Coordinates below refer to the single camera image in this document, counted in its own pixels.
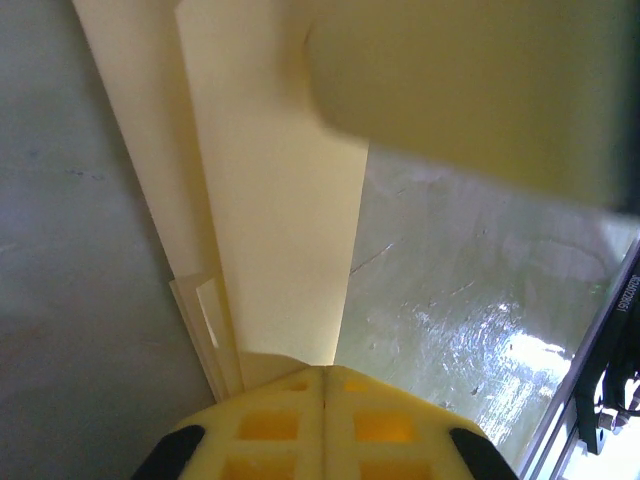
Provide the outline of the wide aluminium extrusion rail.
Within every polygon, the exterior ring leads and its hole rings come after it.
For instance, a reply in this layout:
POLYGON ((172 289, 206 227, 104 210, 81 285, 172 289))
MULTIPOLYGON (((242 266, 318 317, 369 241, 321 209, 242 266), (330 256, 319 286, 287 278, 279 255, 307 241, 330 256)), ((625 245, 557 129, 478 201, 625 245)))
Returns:
POLYGON ((640 368, 640 233, 525 451, 517 468, 521 480, 557 480, 574 448, 586 450, 578 435, 574 389, 587 366, 611 361, 632 361, 640 368))

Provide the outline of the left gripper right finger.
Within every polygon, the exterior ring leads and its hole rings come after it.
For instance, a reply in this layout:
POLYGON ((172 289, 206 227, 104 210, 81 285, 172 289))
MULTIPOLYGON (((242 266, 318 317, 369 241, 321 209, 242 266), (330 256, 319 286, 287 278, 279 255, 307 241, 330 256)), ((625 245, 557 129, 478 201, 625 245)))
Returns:
POLYGON ((325 370, 326 480, 519 480, 473 421, 346 367, 325 370))

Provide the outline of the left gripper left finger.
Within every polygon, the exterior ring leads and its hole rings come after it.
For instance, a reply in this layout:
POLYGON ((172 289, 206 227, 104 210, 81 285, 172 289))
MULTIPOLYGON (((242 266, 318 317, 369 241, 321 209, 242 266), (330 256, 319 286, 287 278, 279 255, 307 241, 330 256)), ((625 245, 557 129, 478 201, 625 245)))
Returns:
POLYGON ((309 367, 180 421, 131 480, 322 480, 322 367, 309 367))

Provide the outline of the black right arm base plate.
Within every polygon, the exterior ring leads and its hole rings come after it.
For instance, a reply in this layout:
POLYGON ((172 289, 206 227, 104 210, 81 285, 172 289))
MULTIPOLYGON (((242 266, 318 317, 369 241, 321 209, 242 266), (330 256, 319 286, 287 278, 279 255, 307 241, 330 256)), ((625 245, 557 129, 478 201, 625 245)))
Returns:
POLYGON ((609 434, 640 418, 640 368, 632 361, 587 366, 574 389, 579 439, 599 455, 609 434))

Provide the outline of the pale yellow paper sheet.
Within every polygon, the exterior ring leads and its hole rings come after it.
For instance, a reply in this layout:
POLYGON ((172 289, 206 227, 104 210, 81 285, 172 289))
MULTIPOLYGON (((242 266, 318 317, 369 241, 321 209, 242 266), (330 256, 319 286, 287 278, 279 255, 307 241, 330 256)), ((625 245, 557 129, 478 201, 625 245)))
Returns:
POLYGON ((330 2, 72 0, 217 400, 335 357, 367 149, 309 98, 330 2))

